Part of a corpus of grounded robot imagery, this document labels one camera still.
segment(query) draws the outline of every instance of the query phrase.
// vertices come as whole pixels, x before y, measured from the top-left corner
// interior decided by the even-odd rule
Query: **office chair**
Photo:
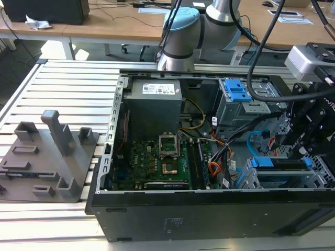
[[[127,46],[129,46],[129,44],[122,44],[121,45],[121,52],[122,53],[127,54],[127,52],[128,52],[128,50],[126,48]],[[141,50],[141,53],[140,53],[140,58],[139,58],[140,62],[144,62],[144,59],[142,57],[143,57],[144,52],[146,51],[146,48],[148,48],[148,47],[149,47],[148,45],[144,45],[142,47],[142,50]]]

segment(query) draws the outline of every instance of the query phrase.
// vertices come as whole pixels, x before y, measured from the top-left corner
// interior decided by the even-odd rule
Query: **computer mouse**
[[[263,2],[262,5],[266,6],[266,7],[271,7],[271,8],[274,6],[273,3],[269,2],[269,1]]]

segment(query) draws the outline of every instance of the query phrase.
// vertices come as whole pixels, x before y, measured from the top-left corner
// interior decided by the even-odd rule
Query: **aluminum profile table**
[[[0,250],[335,250],[335,220],[301,237],[242,238],[197,241],[108,243],[93,215],[84,213],[94,164],[102,154],[120,69],[154,69],[152,63],[49,60],[36,64],[0,112],[0,158],[21,121],[45,128],[40,116],[57,109],[70,129],[92,127],[100,134],[81,201],[67,203],[0,203]],[[196,70],[246,73],[246,66],[196,65]],[[282,67],[258,67],[259,74],[295,79]]]

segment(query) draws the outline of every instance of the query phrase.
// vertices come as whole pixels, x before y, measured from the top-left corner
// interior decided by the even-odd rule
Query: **floor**
[[[29,52],[35,56],[44,59],[65,59],[65,54],[62,49],[62,44],[58,41],[32,41],[23,40],[16,41],[16,51],[9,52],[7,49],[0,48],[0,109],[10,99],[18,85],[23,81],[31,67],[34,65],[34,60],[28,54],[23,44]],[[110,56],[104,53],[103,44],[94,43],[76,43],[73,45],[77,60],[95,60],[95,61],[138,61],[141,46],[128,46],[127,54],[121,52],[121,45],[110,45]],[[143,56],[146,62],[153,62],[156,47],[149,47]],[[232,51],[217,51],[208,50],[205,53],[205,59],[199,60],[199,50],[195,51],[195,63],[206,64],[229,64],[233,52]],[[259,59],[258,65],[267,66],[285,66],[284,61],[287,54],[263,53]],[[246,65],[248,60],[242,59],[241,65]]]

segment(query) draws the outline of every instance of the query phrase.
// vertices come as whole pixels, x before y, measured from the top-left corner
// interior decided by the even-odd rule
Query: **desk leg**
[[[16,46],[14,44],[14,40],[13,39],[4,38],[3,40],[4,40],[5,44],[7,45],[7,47],[11,51],[15,51],[16,50]]]
[[[110,55],[109,43],[104,43],[104,46],[105,46],[105,55],[109,56]]]
[[[230,65],[240,65],[243,53],[247,47],[245,46],[235,46],[234,48],[234,54],[232,55],[232,59],[230,61]]]
[[[75,54],[72,48],[72,43],[71,42],[67,42],[67,41],[63,41],[63,49],[65,52],[65,56],[67,60],[75,60]]]
[[[200,49],[199,59],[200,60],[204,60],[205,59],[205,49]]]

